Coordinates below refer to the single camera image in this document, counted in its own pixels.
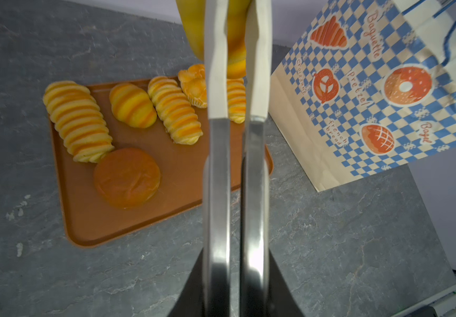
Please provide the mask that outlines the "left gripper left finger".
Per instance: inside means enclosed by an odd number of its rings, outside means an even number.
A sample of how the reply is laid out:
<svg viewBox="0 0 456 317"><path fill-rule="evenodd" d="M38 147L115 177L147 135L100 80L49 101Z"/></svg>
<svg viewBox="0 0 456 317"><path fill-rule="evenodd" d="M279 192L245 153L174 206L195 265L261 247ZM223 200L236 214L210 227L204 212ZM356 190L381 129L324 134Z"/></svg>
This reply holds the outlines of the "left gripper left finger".
<svg viewBox="0 0 456 317"><path fill-rule="evenodd" d="M202 262L204 250L201 250L189 274L180 296L169 312L168 317L203 317L204 294Z"/></svg>

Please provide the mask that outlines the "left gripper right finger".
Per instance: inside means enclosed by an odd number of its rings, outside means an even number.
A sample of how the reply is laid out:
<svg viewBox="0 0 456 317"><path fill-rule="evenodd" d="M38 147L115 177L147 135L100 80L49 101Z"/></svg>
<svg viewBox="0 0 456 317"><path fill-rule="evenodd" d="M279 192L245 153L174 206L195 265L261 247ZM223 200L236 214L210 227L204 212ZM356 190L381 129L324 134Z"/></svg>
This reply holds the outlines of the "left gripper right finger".
<svg viewBox="0 0 456 317"><path fill-rule="evenodd" d="M268 316L304 317L303 312L295 302L271 252L269 252L269 259Z"/></svg>

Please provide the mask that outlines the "metal tongs with white tips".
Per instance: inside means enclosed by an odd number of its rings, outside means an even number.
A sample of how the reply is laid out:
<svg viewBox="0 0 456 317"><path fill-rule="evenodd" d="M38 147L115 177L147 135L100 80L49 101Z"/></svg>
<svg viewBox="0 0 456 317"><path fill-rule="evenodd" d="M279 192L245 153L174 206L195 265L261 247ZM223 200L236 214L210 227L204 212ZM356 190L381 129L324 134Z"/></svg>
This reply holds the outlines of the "metal tongs with white tips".
<svg viewBox="0 0 456 317"><path fill-rule="evenodd" d="M245 23L247 109L241 140L236 143L231 140L227 96L228 12L227 1L206 3L204 53L209 154L204 168L204 315L228 316L231 311L231 192L232 175L239 172L239 314L268 316L269 167L265 123L270 105L272 9L269 1L251 1L248 6Z"/></svg>

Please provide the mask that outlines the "orange round bun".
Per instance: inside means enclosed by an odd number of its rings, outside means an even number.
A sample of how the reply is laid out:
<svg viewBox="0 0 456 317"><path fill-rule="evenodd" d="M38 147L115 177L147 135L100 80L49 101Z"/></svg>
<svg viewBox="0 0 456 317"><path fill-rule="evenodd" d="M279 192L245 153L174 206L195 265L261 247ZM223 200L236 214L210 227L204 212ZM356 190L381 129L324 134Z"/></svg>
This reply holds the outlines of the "orange round bun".
<svg viewBox="0 0 456 317"><path fill-rule="evenodd" d="M93 182L111 205L128 209L150 199L160 186L161 172L148 153L123 148L107 154L95 167Z"/></svg>

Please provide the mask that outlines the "yellow bread roll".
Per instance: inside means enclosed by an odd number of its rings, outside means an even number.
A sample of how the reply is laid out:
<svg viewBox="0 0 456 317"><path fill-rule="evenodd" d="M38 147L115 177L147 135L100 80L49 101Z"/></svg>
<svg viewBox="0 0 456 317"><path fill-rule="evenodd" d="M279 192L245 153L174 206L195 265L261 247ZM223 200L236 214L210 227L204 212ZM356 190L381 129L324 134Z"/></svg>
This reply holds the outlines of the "yellow bread roll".
<svg viewBox="0 0 456 317"><path fill-rule="evenodd" d="M151 127L157 113L149 95L131 83L120 83L109 94L113 116L133 128Z"/></svg>

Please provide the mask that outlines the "ridged long bread loaf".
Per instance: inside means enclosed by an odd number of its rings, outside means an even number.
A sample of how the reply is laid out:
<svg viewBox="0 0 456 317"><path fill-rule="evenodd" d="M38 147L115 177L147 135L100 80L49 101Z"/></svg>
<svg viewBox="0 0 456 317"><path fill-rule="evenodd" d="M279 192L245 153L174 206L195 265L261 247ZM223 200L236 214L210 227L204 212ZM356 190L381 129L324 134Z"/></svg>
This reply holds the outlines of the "ridged long bread loaf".
<svg viewBox="0 0 456 317"><path fill-rule="evenodd" d="M242 124L246 118L246 87L243 79L227 80L227 102L229 119Z"/></svg>

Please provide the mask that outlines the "pale muffin bread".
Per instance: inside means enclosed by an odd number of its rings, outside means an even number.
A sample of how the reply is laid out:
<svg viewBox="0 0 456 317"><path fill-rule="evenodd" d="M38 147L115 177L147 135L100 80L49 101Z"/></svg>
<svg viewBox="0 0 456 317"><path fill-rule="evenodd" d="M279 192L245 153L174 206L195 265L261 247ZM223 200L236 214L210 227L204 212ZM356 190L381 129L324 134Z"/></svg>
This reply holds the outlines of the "pale muffin bread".
<svg viewBox="0 0 456 317"><path fill-rule="evenodd" d="M197 108L208 107L208 92L205 82L204 64L196 64L178 72L183 93L191 105Z"/></svg>

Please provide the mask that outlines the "blue checkered paper bag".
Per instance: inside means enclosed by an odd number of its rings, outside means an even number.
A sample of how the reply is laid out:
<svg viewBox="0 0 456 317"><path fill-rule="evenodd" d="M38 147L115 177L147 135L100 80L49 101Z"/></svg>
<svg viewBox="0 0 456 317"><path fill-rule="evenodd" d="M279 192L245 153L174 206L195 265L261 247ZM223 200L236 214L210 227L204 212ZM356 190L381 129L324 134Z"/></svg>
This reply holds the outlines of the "blue checkered paper bag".
<svg viewBox="0 0 456 317"><path fill-rule="evenodd" d="M456 147L456 1L329 1L271 76L315 190Z"/></svg>

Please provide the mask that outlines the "orange croissant bread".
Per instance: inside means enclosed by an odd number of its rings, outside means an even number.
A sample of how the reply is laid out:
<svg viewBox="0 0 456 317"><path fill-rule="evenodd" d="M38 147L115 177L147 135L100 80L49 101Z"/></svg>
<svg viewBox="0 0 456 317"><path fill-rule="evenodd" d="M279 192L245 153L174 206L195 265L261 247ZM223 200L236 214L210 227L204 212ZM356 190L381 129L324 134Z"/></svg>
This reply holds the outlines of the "orange croissant bread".
<svg viewBox="0 0 456 317"><path fill-rule="evenodd" d="M245 30L250 0L230 0L227 13L227 78L246 76ZM177 0L184 32L195 56L204 60L205 1Z"/></svg>

